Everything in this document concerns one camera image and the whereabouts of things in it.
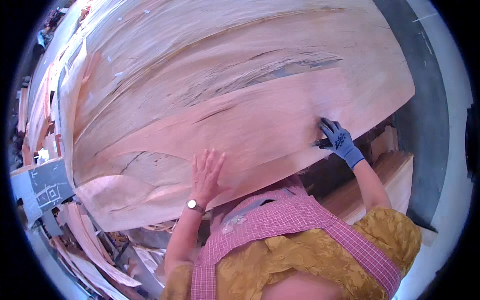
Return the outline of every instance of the blue work glove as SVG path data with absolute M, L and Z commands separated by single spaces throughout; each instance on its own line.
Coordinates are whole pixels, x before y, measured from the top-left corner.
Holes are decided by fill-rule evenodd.
M 353 169 L 359 161 L 365 159 L 360 150 L 353 144 L 350 133 L 343 129 L 337 121 L 332 122 L 327 118 L 322 118 L 322 121 L 318 123 L 318 127 L 332 143 L 331 147 L 319 146 L 319 148 L 330 150 L 343 158 L 350 169 Z

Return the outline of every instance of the hand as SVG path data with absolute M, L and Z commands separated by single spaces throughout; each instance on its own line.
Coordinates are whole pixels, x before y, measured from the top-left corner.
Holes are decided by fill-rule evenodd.
M 364 159 L 363 154 L 353 144 L 350 133 L 346 129 L 343 129 L 340 123 L 322 118 L 321 122 L 318 123 L 318 127 L 332 143 L 331 147 L 325 147 L 324 149 L 330 150 L 344 159 L 350 169 L 353 169 L 359 161 Z
M 220 158 L 215 158 L 216 150 L 205 149 L 202 158 L 197 160 L 197 155 L 192 161 L 192 194 L 189 199 L 195 199 L 203 208 L 217 197 L 221 192 L 229 189 L 218 186 L 218 175 L 227 156 L 223 153 Z

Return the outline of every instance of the shoulder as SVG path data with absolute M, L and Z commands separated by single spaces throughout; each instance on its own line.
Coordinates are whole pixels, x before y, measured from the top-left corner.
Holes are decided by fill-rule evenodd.
M 193 264 L 191 263 L 176 266 L 168 275 L 160 300 L 190 300 L 192 273 Z
M 404 214 L 393 209 L 374 208 L 352 227 L 382 250 L 400 269 L 402 277 L 420 251 L 420 229 Z

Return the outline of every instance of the woman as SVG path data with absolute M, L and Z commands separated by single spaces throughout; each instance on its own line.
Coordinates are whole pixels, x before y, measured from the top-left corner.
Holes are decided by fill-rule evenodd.
M 195 257 L 204 208 L 225 153 L 193 157 L 192 194 L 167 247 L 162 299 L 390 299 L 420 250 L 420 231 L 392 209 L 375 172 L 338 122 L 319 127 L 355 174 L 367 215 L 353 226 L 290 176 L 212 210 L 211 236 Z

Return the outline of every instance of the patterned blouse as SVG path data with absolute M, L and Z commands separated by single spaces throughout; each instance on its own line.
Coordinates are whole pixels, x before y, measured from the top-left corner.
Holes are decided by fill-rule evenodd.
M 420 230 L 404 214 L 374 208 L 352 225 L 382 250 L 405 277 L 420 250 Z M 189 300 L 192 264 L 177 266 L 169 275 L 162 300 Z M 311 229 L 254 241 L 238 247 L 216 265 L 217 299 L 260 300 L 262 288 L 296 271 L 335 281 L 343 299 L 388 299 L 386 291 L 321 229 Z

